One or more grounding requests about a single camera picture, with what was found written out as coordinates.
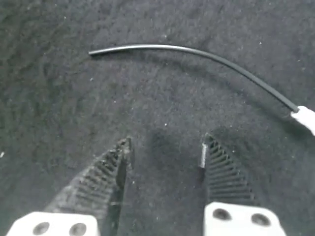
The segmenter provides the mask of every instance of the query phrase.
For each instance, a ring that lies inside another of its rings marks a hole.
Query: ridged rubber pad
[[[45,211],[93,215],[100,226],[113,228],[120,213],[126,170],[132,161],[131,139],[119,141],[79,173]]]
[[[258,206],[244,168],[209,134],[205,135],[205,185],[207,203]]]

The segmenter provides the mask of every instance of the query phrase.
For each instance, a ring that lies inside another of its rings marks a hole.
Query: mounting hole
[[[41,222],[35,226],[35,228],[33,229],[33,234],[42,235],[47,232],[48,228],[49,228],[48,222]]]
[[[87,231],[87,226],[83,223],[77,223],[70,228],[70,236],[83,236]]]
[[[252,215],[252,222],[261,226],[269,226],[271,224],[268,217],[259,213]]]
[[[217,218],[219,220],[231,220],[232,219],[230,213],[228,213],[227,210],[224,210],[221,208],[214,210],[213,217]]]

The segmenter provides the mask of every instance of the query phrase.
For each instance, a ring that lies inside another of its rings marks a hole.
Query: white plastic bracket
[[[285,232],[268,209],[213,202],[205,208],[203,235],[285,236]]]
[[[32,212],[16,220],[6,236],[99,236],[91,215]]]

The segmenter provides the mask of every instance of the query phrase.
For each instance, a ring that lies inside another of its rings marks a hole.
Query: dark gray carpet
[[[311,0],[2,0],[0,231],[44,208],[94,156],[130,134],[119,235],[202,235],[201,137],[252,173],[290,236],[315,231],[315,138],[233,71],[180,53],[91,59],[136,42],[193,46],[315,109]]]

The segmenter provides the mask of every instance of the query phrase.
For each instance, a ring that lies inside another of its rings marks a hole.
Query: black wire
[[[253,75],[246,69],[240,67],[239,65],[222,58],[218,55],[208,53],[202,50],[194,49],[194,48],[188,48],[188,47],[182,47],[182,46],[175,46],[175,45],[163,45],[163,44],[130,44],[130,45],[123,45],[123,46],[117,46],[117,47],[110,47],[110,48],[104,48],[100,50],[95,50],[89,52],[90,56],[97,56],[102,54],[108,54],[108,53],[115,53],[115,52],[121,52],[121,51],[128,51],[128,50],[135,50],[135,49],[156,49],[156,50],[170,50],[170,51],[178,51],[178,52],[184,52],[184,53],[190,53],[197,56],[201,56],[204,58],[208,58],[211,60],[214,60],[218,63],[221,63],[223,65],[226,65],[227,67],[230,67],[231,69],[239,72],[240,74],[244,75],[251,81],[253,81],[255,84],[266,90],[268,93],[270,93],[272,96],[274,96],[276,99],[281,101],[283,104],[285,104],[288,108],[290,108],[293,112],[298,112],[299,108],[297,105],[295,105],[293,102],[291,102],[288,98],[283,96],[281,93],[279,93],[277,90],[275,90],[273,87],[269,86],[265,82],[263,82],[260,78]]]

